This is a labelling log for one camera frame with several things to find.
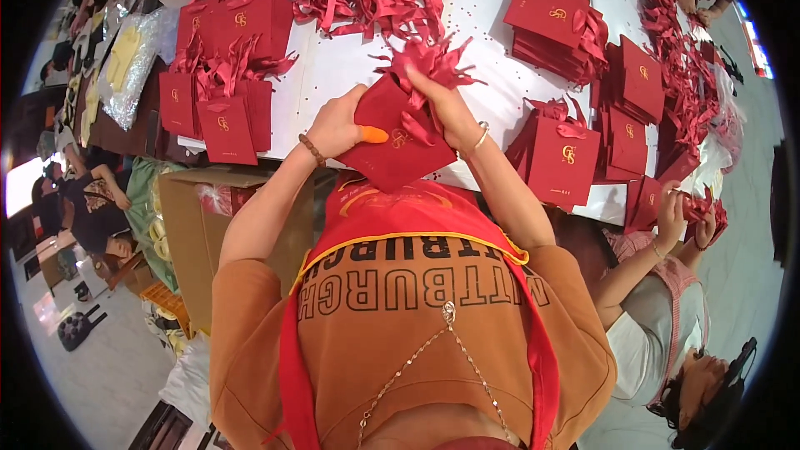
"necklace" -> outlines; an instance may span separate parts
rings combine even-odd
[[[427,348],[430,345],[430,343],[438,339],[438,337],[440,335],[443,335],[445,332],[453,334],[453,336],[455,337],[455,343],[461,348],[461,352],[464,353],[464,355],[466,356],[466,360],[470,362],[472,369],[475,371],[475,375],[477,375],[477,377],[481,380],[481,384],[483,385],[486,394],[492,400],[492,405],[495,407],[495,410],[497,410],[497,417],[500,418],[500,425],[502,425],[503,427],[502,430],[505,432],[505,440],[511,443],[511,433],[508,431],[508,426],[505,424],[505,418],[503,417],[502,413],[503,410],[501,410],[500,407],[498,406],[497,403],[498,401],[495,400],[495,397],[492,395],[492,390],[489,388],[489,385],[486,384],[486,379],[484,379],[483,375],[481,375],[481,371],[475,366],[475,362],[472,360],[472,356],[470,356],[469,353],[466,352],[466,347],[464,347],[464,344],[462,344],[461,338],[458,337],[458,334],[456,334],[455,330],[453,330],[453,324],[455,323],[455,304],[453,304],[453,301],[448,300],[442,306],[441,311],[442,311],[442,319],[445,320],[446,327],[436,332],[434,335],[430,337],[430,339],[426,340],[425,344],[422,345],[413,355],[411,355],[411,357],[402,365],[400,370],[397,370],[395,372],[395,375],[392,375],[392,378],[389,380],[389,382],[387,382],[383,386],[381,392],[377,394],[377,397],[372,402],[372,405],[370,405],[369,410],[367,410],[364,413],[364,417],[362,417],[361,423],[359,424],[360,427],[358,429],[357,448],[359,449],[361,448],[361,443],[364,440],[364,429],[366,429],[366,421],[372,416],[372,411],[375,410],[375,407],[378,405],[378,402],[381,400],[381,398],[383,398],[383,395],[386,394],[386,391],[388,391],[389,388],[391,388],[391,386],[395,383],[395,380],[400,375],[403,375],[403,372],[405,372],[405,370],[408,367],[410,367],[411,364],[414,363],[414,360],[417,358],[417,356],[422,354],[422,352],[425,351],[425,348]]]

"hand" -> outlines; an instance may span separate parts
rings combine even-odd
[[[658,236],[655,245],[661,254],[667,254],[681,238],[683,229],[683,194],[676,190],[680,181],[670,181],[661,192],[661,208],[658,209]]]
[[[389,135],[377,127],[355,125],[355,107],[364,93],[366,85],[359,84],[319,108],[305,137],[325,158],[342,155],[362,141],[385,143],[389,139]]]
[[[706,213],[703,216],[702,221],[697,223],[697,229],[695,230],[695,241],[697,242],[697,246],[700,248],[708,247],[708,244],[711,243],[711,239],[714,238],[714,233],[717,231],[717,218],[714,216],[714,207],[711,208],[711,212]]]
[[[77,15],[75,15],[75,19],[72,20],[72,25],[70,25],[71,38],[74,39],[76,36],[78,36],[78,34],[81,32],[81,28],[83,28],[83,24],[87,19],[89,19],[89,13],[87,13],[85,10],[80,11]]]
[[[677,0],[677,5],[681,6],[681,9],[686,14],[693,14],[697,11],[697,3],[695,0]]]
[[[117,204],[117,207],[121,208],[123,211],[126,211],[130,208],[130,200],[128,199],[128,196],[123,193],[123,190],[115,192],[114,202]]]
[[[475,121],[458,89],[447,87],[422,75],[411,65],[405,67],[408,80],[424,94],[436,109],[436,117],[445,127],[445,141],[459,152],[469,152],[483,136],[483,128]]]
[[[109,238],[108,245],[105,245],[105,253],[115,255],[116,257],[121,257],[123,259],[130,257],[130,242],[121,238]]]

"table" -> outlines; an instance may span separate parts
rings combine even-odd
[[[503,23],[503,15],[510,0],[445,0],[442,19],[446,32],[453,33],[454,46],[468,37],[475,39],[465,50],[462,66],[475,65],[471,75],[489,85],[461,87],[462,95],[478,120],[490,125],[490,135],[501,148],[507,147],[524,124],[527,111],[523,97],[547,101],[568,93],[577,100],[584,115],[595,120],[589,109],[589,90],[574,84],[544,69],[528,65],[509,55],[512,44],[511,27]],[[619,44],[620,34],[631,38],[638,45],[650,45],[650,40],[639,19],[638,0],[590,0],[593,7],[603,13],[609,26],[610,41]],[[688,31],[688,21],[682,12],[679,20]],[[695,35],[707,37],[703,30]],[[403,42],[391,38],[390,43],[401,48]],[[360,35],[345,35],[325,39],[315,32],[315,24],[294,25],[289,48],[299,55],[295,66],[275,86],[272,100],[273,148],[260,156],[283,159],[297,143],[297,135],[305,133],[313,122],[318,109],[333,97],[344,94],[353,85],[371,85],[379,75],[373,73],[383,62],[368,55],[387,54],[388,48],[379,37],[365,41]],[[658,157],[658,129],[647,128],[648,144],[645,173],[655,175]],[[205,149],[202,141],[179,136],[177,142],[189,150]],[[328,165],[344,168],[335,160]],[[426,179],[445,185],[458,186],[478,191],[479,187],[469,168],[463,161],[440,169]],[[600,220],[612,225],[623,225],[625,221],[625,185],[593,185],[587,205],[576,206],[574,214]]]

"bubble wrap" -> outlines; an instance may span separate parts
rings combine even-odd
[[[164,28],[163,22],[160,21],[163,11],[164,8],[160,8],[147,15],[133,13],[127,15],[122,21],[123,23],[119,27],[120,35],[127,28],[133,27],[140,35],[140,41],[120,90],[114,92],[107,78],[112,56],[105,61],[97,79],[97,91],[100,101],[103,102],[103,111],[125,131],[130,130],[136,120],[139,95],[142,94],[147,75],[150,75],[150,69],[153,67],[158,52],[158,39]]]

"bracelet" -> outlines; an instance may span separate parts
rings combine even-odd
[[[315,160],[317,161],[317,165],[320,167],[325,167],[325,157],[315,148],[314,145],[311,144],[311,141],[305,137],[305,134],[300,134],[297,136],[303,145],[308,148],[308,151],[311,152],[311,155],[314,155]]]
[[[651,245],[653,245],[653,250],[655,251],[655,255],[657,255],[659,259],[664,259],[665,255],[661,254],[661,251],[658,250],[658,247],[656,247],[655,245],[655,240],[653,240],[653,243]]]
[[[480,127],[483,127],[483,134],[481,135],[481,139],[477,140],[477,143],[472,147],[472,150],[469,152],[469,155],[472,155],[473,153],[475,153],[475,150],[478,149],[477,147],[480,146],[480,145],[483,145],[483,142],[486,140],[486,136],[489,135],[489,123],[488,122],[486,122],[485,120],[481,120],[477,124]],[[463,154],[461,152],[458,152],[458,158],[460,158],[461,160],[464,160],[462,155]]]
[[[700,248],[700,244],[698,244],[698,243],[697,243],[697,242],[698,242],[698,238],[697,238],[696,236],[693,236],[693,237],[692,237],[692,240],[694,240],[694,241],[695,241],[695,247],[697,247],[697,250],[698,250],[698,251],[700,251],[701,253],[702,253],[702,252],[704,253],[704,252],[705,252],[705,250],[708,248],[708,245],[705,245],[705,247],[703,247],[703,248]]]

